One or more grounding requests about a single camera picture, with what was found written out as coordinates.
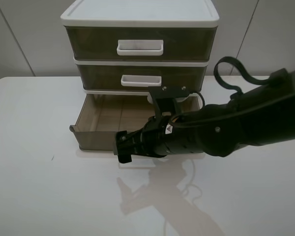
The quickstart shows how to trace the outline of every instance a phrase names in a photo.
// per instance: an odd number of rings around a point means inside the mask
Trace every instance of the drawer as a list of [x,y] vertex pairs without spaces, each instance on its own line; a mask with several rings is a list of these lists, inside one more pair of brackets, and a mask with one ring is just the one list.
[[[183,111],[200,108],[197,97],[179,103]],[[87,94],[75,125],[70,131],[75,135],[81,150],[113,150],[115,133],[141,129],[154,108],[146,96]]]
[[215,28],[66,27],[76,59],[208,61]]
[[84,89],[102,91],[102,93],[104,91],[147,92],[147,86],[186,86],[190,90],[199,90],[207,67],[207,63],[145,63],[148,66],[133,62],[131,65],[120,62],[108,65],[105,62],[106,65],[102,65],[99,61],[89,61],[89,65],[85,63],[87,61],[76,61]]

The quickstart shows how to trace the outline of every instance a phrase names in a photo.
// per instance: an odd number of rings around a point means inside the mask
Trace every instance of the drawer bottom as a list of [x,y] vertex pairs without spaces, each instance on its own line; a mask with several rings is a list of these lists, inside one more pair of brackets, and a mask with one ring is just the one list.
[[[200,108],[197,97],[180,103],[185,112]],[[141,129],[154,116],[153,105],[146,96],[87,94],[75,125],[75,135],[81,150],[113,150],[115,133]]]

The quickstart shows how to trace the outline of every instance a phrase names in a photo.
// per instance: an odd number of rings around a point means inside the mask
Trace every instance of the drawer handle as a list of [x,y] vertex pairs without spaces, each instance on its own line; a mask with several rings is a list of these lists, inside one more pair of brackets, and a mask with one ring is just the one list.
[[160,56],[163,51],[163,40],[118,40],[119,56]]
[[162,77],[146,75],[123,75],[121,77],[121,85],[128,87],[161,86]]

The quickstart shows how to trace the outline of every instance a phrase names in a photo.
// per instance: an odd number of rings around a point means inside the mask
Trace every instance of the white table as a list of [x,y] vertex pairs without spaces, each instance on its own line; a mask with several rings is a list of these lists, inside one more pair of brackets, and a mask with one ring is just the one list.
[[[206,77],[207,103],[231,93]],[[119,165],[69,131],[84,98],[79,77],[0,80],[0,236],[295,236],[295,141]]]

